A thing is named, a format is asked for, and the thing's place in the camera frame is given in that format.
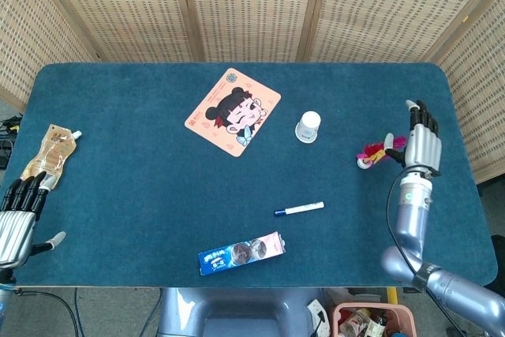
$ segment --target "white wall outlet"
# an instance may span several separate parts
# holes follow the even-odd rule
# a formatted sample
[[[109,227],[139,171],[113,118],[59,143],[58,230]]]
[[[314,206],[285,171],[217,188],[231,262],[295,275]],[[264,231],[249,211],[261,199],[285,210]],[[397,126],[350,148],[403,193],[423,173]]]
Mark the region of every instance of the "white wall outlet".
[[[330,321],[321,303],[319,303],[317,299],[314,299],[309,305],[307,305],[307,308],[309,309],[310,315],[312,316],[312,324],[314,325],[314,330],[316,330],[317,325],[321,321],[318,313],[323,312],[324,320],[321,321],[321,324],[317,328],[317,337],[330,337]]]

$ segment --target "woven screen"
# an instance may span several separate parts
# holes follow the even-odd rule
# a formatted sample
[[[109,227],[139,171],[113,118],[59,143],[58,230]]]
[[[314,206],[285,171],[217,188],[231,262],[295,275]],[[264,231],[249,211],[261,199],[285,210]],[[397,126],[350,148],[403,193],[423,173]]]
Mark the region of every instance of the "woven screen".
[[[439,62],[451,84],[476,182],[505,172],[505,0],[495,0]]]
[[[22,110],[47,63],[94,57],[51,0],[0,0],[0,89]]]
[[[468,0],[324,0],[311,61],[418,61]]]
[[[62,0],[106,61],[190,61],[177,0]]]
[[[308,0],[195,0],[208,61],[294,61]]]

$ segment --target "floor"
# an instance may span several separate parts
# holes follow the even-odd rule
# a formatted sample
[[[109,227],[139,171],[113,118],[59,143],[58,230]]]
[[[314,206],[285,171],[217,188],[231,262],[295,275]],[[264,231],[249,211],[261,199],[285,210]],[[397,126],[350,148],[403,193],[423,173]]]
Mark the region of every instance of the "floor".
[[[0,102],[0,120],[16,114]],[[0,172],[0,184],[3,172]],[[480,186],[481,201],[491,234],[505,235],[505,178]],[[57,294],[73,306],[73,288],[39,288]],[[151,288],[80,288],[77,301],[87,337],[137,337],[158,300],[159,291]],[[404,294],[398,299],[414,314],[417,336],[445,336],[449,322],[424,294]],[[144,335],[155,336],[159,309]],[[462,329],[479,332],[467,321],[456,317]],[[73,325],[62,304],[41,296],[14,296],[6,312],[0,337],[70,337]]]

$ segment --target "oreo cookie box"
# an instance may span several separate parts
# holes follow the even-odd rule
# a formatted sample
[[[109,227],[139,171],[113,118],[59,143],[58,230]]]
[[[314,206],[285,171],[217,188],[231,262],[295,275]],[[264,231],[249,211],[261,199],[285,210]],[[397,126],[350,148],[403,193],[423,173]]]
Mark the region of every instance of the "oreo cookie box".
[[[279,232],[274,232],[250,241],[238,242],[199,253],[200,274],[209,275],[217,271],[251,264],[257,260],[266,260],[283,254],[285,251],[281,235]]]

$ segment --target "robotic hand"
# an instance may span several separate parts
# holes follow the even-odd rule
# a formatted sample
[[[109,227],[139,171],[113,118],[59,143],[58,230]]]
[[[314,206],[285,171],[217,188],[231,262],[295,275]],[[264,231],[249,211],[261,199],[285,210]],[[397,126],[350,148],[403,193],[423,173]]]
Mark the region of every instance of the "robotic hand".
[[[0,206],[0,283],[12,282],[13,269],[30,256],[54,249],[65,238],[65,232],[60,232],[43,244],[32,245],[53,180],[55,177],[44,171],[25,181],[17,179],[7,189]]]
[[[428,291],[447,309],[459,314],[494,337],[505,337],[505,299],[422,259],[428,211],[432,203],[431,177],[440,175],[442,144],[438,123],[418,101],[406,101],[410,135],[404,152],[386,154],[405,167],[394,236],[398,246],[382,256],[383,269],[399,282]]]

